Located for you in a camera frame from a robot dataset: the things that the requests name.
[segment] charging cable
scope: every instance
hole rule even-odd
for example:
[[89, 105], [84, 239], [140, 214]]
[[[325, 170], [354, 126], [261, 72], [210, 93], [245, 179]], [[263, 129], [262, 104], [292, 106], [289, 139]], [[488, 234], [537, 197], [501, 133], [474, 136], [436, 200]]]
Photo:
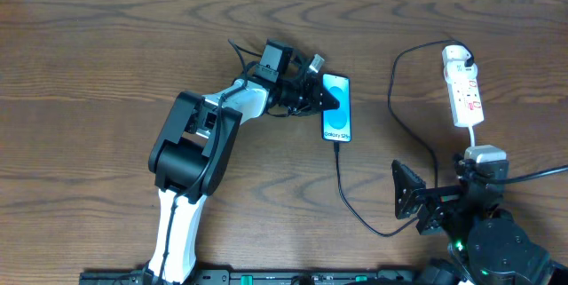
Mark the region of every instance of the charging cable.
[[337, 189], [339, 190], [339, 197], [341, 197], [341, 200], [343, 201], [345, 206], [347, 206], [349, 211], [355, 216], [355, 218], [357, 218], [359, 220], [359, 222], [361, 222], [361, 224], [364, 227], [366, 227], [369, 231], [371, 231], [371, 233], [373, 233], [377, 236], [381, 236], [381, 237], [391, 237], [391, 236], [394, 236], [394, 235], [402, 232], [402, 230], [404, 230], [405, 228], [407, 228], [408, 226], [413, 224], [413, 222], [415, 222], [418, 219], [418, 218], [413, 218], [413, 219], [409, 220], [404, 225], [402, 225], [398, 230], [396, 230], [392, 233], [382, 233], [382, 232], [379, 232], [376, 229], [374, 229], [371, 225], [369, 225], [365, 221], [365, 219], [363, 219], [359, 215], [359, 213], [351, 206], [351, 204], [349, 204], [349, 202], [347, 201], [347, 198], [345, 197], [345, 194], [343, 194], [343, 189], [341, 187], [341, 174], [340, 174], [340, 171], [339, 171], [339, 142], [334, 142], [334, 152], [335, 152], [335, 169], [337, 170]]

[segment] table surface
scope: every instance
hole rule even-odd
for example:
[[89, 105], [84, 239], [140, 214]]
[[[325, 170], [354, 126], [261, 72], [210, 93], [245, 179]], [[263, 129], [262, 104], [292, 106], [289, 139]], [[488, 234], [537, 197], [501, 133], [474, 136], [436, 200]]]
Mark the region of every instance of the table surface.
[[[152, 256], [160, 209], [147, 157], [180, 91], [217, 92], [239, 73], [227, 38], [255, 51], [278, 38], [351, 78], [345, 193], [382, 231], [403, 223], [393, 159], [433, 186], [427, 152], [386, 105], [406, 48], [467, 43], [485, 110], [477, 142], [507, 151], [511, 176], [564, 164], [567, 9], [568, 0], [0, 0], [0, 282], [71, 284], [83, 270]], [[453, 127], [441, 50], [400, 61], [393, 108], [434, 146], [447, 186], [469, 136]], [[503, 205], [564, 264], [567, 178], [508, 186]], [[414, 228], [368, 232], [339, 199], [320, 118], [263, 116], [239, 131], [197, 255], [236, 269], [362, 269], [424, 265], [446, 242]]]

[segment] smartphone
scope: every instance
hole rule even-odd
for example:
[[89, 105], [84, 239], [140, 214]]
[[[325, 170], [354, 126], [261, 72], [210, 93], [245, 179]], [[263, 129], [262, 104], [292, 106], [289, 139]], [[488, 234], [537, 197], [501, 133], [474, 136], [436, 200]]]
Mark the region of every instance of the smartphone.
[[321, 136], [336, 142], [351, 142], [351, 94], [349, 78], [324, 74], [323, 86], [339, 101], [339, 108], [321, 113]]

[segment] white power strip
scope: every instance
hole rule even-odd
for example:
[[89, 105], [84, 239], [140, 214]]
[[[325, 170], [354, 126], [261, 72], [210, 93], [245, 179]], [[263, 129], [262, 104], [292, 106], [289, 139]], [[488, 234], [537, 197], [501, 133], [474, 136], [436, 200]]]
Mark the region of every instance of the white power strip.
[[483, 108], [477, 87], [477, 65], [466, 67], [471, 54], [461, 45], [449, 45], [442, 51], [444, 78], [450, 93], [450, 105], [456, 127], [471, 128], [483, 122]]

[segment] wood grain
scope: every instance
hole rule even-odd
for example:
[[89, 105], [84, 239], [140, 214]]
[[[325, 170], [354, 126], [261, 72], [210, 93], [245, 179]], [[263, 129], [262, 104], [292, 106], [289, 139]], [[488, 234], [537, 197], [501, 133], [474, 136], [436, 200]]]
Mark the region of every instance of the wood grain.
[[[390, 164], [430, 185], [428, 155], [391, 119], [391, 64], [456, 37], [475, 52], [485, 105], [479, 144], [505, 149], [511, 176], [568, 159], [568, 0], [0, 0], [0, 283], [76, 283], [154, 252], [159, 202], [146, 161], [182, 90], [211, 93], [239, 71], [226, 39], [261, 51], [277, 37], [351, 78], [346, 194], [390, 231]], [[451, 122], [440, 48], [408, 54], [393, 106], [442, 161], [468, 144]], [[508, 187], [505, 207], [568, 264], [566, 175]], [[413, 228], [380, 239], [341, 203], [320, 119], [248, 122], [208, 200], [200, 261], [234, 268], [376, 268], [445, 255]]]

